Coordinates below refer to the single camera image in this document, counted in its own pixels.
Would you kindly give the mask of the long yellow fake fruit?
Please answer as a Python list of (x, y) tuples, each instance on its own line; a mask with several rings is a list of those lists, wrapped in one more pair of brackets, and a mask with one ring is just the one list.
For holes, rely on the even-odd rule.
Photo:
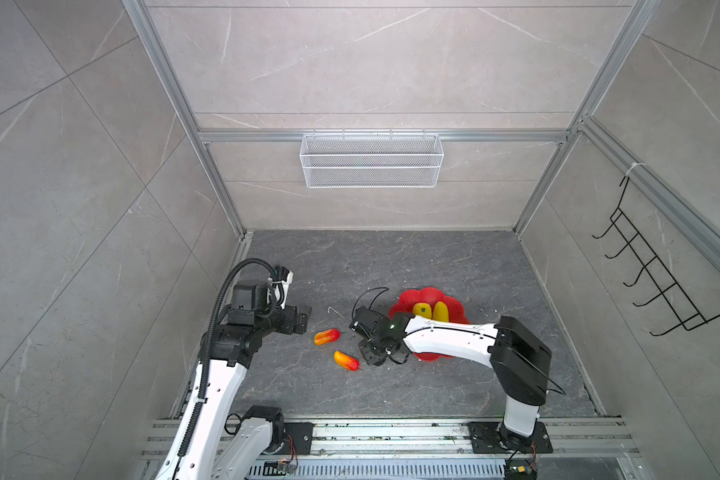
[(432, 319), (434, 321), (444, 322), (444, 323), (448, 323), (450, 321), (450, 314), (449, 314), (448, 306), (444, 302), (438, 301), (434, 305), (434, 307), (432, 309)]

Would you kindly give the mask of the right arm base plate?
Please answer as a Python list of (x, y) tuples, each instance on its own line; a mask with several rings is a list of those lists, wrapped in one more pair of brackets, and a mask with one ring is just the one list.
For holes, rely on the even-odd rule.
[(502, 422), (469, 422), (467, 428), (475, 454), (553, 452), (549, 434), (542, 422), (536, 422), (529, 437), (511, 432)]

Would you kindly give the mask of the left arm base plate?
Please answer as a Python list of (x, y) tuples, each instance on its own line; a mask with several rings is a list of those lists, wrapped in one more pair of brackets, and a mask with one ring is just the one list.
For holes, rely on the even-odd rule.
[(290, 456), (294, 450), (298, 456), (309, 455), (313, 442), (314, 424), (310, 422), (286, 422), (274, 426), (272, 440), (265, 455)]

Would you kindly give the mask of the round yellow fake lemon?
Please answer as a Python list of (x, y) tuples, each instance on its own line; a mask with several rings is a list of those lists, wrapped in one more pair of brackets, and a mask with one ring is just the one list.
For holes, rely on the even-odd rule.
[(423, 318), (425, 318), (425, 319), (431, 320), (431, 319), (433, 318), (432, 307), (431, 307), (430, 304), (428, 304), (428, 303), (426, 303), (426, 302), (416, 303), (416, 304), (412, 307), (412, 312), (413, 312), (416, 316), (420, 316), (420, 317), (423, 317)]

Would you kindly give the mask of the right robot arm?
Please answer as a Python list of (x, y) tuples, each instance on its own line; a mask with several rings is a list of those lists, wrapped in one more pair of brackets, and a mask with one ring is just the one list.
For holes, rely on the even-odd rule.
[(349, 327), (362, 337), (360, 351), (370, 365), (380, 366), (406, 352), (461, 358), (491, 368), (506, 395), (499, 432), (507, 442), (528, 442), (537, 432), (547, 393), (565, 393), (549, 376), (550, 348), (514, 317), (502, 316), (496, 323), (458, 324), (406, 312), (386, 317), (360, 307)]

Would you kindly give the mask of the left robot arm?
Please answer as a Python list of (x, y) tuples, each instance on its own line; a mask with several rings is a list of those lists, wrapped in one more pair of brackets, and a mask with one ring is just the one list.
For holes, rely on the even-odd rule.
[(226, 307), (224, 323), (214, 322), (203, 337), (193, 399), (182, 417), (156, 477), (158, 479), (244, 479), (259, 456), (290, 455), (282, 410), (253, 406), (241, 416), (231, 443), (219, 452), (222, 434), (253, 355), (271, 333), (303, 334), (312, 309), (277, 308), (264, 318)]

